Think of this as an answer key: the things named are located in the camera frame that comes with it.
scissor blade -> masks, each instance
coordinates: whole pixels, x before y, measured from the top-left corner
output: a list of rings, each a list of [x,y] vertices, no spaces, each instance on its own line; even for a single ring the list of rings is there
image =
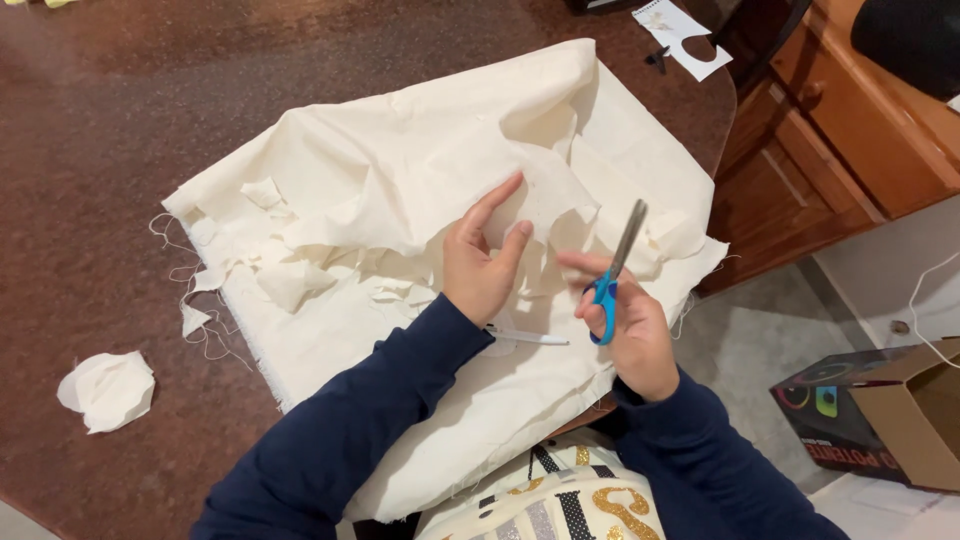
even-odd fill
[[[627,220],[627,228],[623,230],[620,236],[620,244],[616,246],[616,254],[613,256],[613,264],[610,265],[610,279],[615,280],[623,270],[623,265],[627,262],[627,256],[630,250],[634,248],[636,235],[640,232],[640,226],[643,225],[644,218],[647,217],[647,204],[643,199],[637,199],[634,205],[634,211],[630,213],[630,219]]]

granite countertop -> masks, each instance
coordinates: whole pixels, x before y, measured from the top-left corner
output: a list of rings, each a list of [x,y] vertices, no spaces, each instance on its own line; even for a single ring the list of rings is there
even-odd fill
[[[159,202],[292,107],[575,37],[595,38],[599,58],[715,171],[730,77],[698,84],[672,59],[661,76],[643,63],[659,47],[629,11],[575,17],[563,0],[4,7],[0,498],[67,540],[185,537],[209,485],[280,413],[255,368],[206,359],[180,337],[184,283],[167,275],[196,259],[147,231]],[[709,51],[695,41],[694,53]],[[228,343],[251,357],[239,332]],[[152,410],[86,435],[56,398],[60,379],[75,361],[134,350],[155,370]]]

hand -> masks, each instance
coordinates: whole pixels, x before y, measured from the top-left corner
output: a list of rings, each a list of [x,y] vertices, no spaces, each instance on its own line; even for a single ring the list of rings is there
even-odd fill
[[[490,257],[490,246],[482,229],[493,211],[522,183],[523,173],[515,172],[507,182],[470,207],[444,238],[444,295],[479,328],[486,326],[507,303],[534,224],[517,223],[496,258]]]
[[[582,290],[603,277],[612,259],[594,254],[562,252],[557,262],[581,271],[576,282]],[[602,306],[593,303],[594,289],[580,299],[574,316],[583,319],[593,335],[603,335],[607,316]],[[663,307],[647,294],[626,268],[617,278],[616,319],[613,339],[607,345],[616,374],[647,402],[669,398],[680,384],[680,373],[673,360],[673,344]]]

black clip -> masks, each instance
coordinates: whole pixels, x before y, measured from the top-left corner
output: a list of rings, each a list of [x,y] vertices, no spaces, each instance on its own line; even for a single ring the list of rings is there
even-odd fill
[[[664,63],[663,57],[669,51],[670,51],[670,45],[667,45],[666,47],[663,47],[656,53],[648,56],[645,61],[650,65],[655,65],[657,67],[657,71],[659,71],[661,75],[666,75],[666,63]]]

navy blue sleeve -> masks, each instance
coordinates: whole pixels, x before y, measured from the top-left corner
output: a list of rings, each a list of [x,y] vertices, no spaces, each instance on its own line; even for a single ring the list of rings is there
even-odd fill
[[[849,540],[736,432],[720,398],[683,370],[677,391],[662,402],[644,403],[620,379],[613,391],[634,436],[627,439],[639,439],[746,540]]]
[[[270,428],[210,490],[190,538],[336,538],[344,507],[383,455],[492,342],[440,295]]]

